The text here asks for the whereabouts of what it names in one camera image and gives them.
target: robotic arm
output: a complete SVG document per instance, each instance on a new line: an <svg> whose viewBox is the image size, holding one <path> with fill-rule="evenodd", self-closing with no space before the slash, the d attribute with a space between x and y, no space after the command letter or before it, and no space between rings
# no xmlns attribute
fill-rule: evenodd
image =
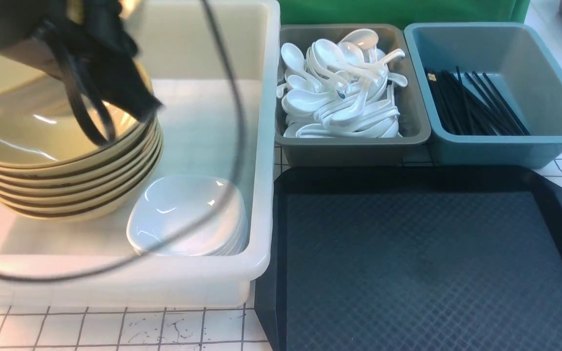
<svg viewBox="0 0 562 351"><path fill-rule="evenodd" d="M40 69L64 83L72 111L98 146L115 141L109 102L138 122L150 122L162 106L145 87L125 32L119 0L0 0L0 55ZM81 96L90 100L105 136Z"/></svg>

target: plastic container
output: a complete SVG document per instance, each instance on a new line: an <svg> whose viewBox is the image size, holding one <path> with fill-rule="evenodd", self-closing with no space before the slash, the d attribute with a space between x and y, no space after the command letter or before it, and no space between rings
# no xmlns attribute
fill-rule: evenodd
<svg viewBox="0 0 562 351"><path fill-rule="evenodd" d="M523 24L412 24L404 30L433 130L440 164L542 168L562 153L562 70L541 38ZM439 120L424 74L477 71L491 76L531 136L456 136Z"/></svg>
<svg viewBox="0 0 562 351"><path fill-rule="evenodd" d="M150 257L114 273L66 284L0 282L0 305L236 307L270 260L279 5L212 0L247 120L237 187L249 219L246 249L224 257ZM136 35L140 62L165 104L164 153L151 180L170 174L229 178L236 152L232 94L198 0L151 0ZM20 218L0 205L0 271L54 275L135 255L125 229L136 198L114 213L73 224Z"/></svg>
<svg viewBox="0 0 562 351"><path fill-rule="evenodd" d="M277 100L277 144L292 167L297 166L386 166L400 162L406 151L423 144L430 136L430 124L422 106L422 94L408 55L402 31L387 24L331 24L281 27L281 45L291 42L305 54L318 39L338 42L346 34L359 28L373 29L379 35L379 49L386 53L403 49L405 58L392 62L392 72L403 74L409 84L395 89L396 104L400 109L400 133L403 138L286 138L285 116ZM283 80L283 60L279 60L279 82Z"/></svg>

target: gray tray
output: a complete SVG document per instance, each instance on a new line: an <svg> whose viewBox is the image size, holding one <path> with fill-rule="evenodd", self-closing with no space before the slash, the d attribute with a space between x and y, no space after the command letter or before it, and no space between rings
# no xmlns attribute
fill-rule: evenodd
<svg viewBox="0 0 562 351"><path fill-rule="evenodd" d="M424 108L420 85L413 71L404 35L400 29L388 24L332 24L307 26L282 26L281 45L290 42L305 54L318 39L337 42L346 34L359 28L370 28L379 34L379 49L386 53L397 47L406 57L390 64L392 72L403 74L409 80L406 88L396 89L396 102L400 109L402 138L285 138L285 116L277 100L277 133L275 141L292 167L297 166L386 166L400 162L413 146L423 144L431 134L428 115ZM279 82L283 80L283 61L279 60Z"/></svg>

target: gray plastic bin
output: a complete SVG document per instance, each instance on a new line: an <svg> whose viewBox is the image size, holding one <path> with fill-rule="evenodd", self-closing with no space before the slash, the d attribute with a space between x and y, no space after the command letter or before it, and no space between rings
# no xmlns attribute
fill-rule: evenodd
<svg viewBox="0 0 562 351"><path fill-rule="evenodd" d="M427 23L404 30L441 164L542 168L562 153L562 70L541 38L523 24ZM456 136L444 130L425 68L484 72L531 136Z"/></svg>
<svg viewBox="0 0 562 351"><path fill-rule="evenodd" d="M371 28L379 34L378 47L386 53L400 47L407 54L390 64L392 72L406 76L409 84L395 89L396 104L400 110L400 138L285 138L285 116L277 100L277 144L292 167L297 166L384 166L400 162L411 147L428 140L431 129L422 102L420 86L400 29L387 24L326 24L281 26L281 45L291 42L305 54L318 39L341 40L358 28ZM283 60L279 60L279 82L283 80Z"/></svg>

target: stack of bowls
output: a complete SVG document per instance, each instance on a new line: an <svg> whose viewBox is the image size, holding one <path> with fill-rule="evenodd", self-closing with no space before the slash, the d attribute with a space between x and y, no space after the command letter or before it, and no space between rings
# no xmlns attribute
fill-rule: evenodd
<svg viewBox="0 0 562 351"><path fill-rule="evenodd" d="M61 82L42 77L0 93L0 202L25 217L73 221L110 213L134 195L159 162L162 132L155 119L146 126L105 105L118 139L100 149ZM100 126L96 111L89 114Z"/></svg>
<svg viewBox="0 0 562 351"><path fill-rule="evenodd" d="M230 192L227 205L219 208ZM243 251L248 241L248 220L244 200L236 186L226 179L174 175L154 181L140 196L129 217L127 239L137 253L176 233L210 211L220 211L211 220L185 231L158 255L230 256Z"/></svg>

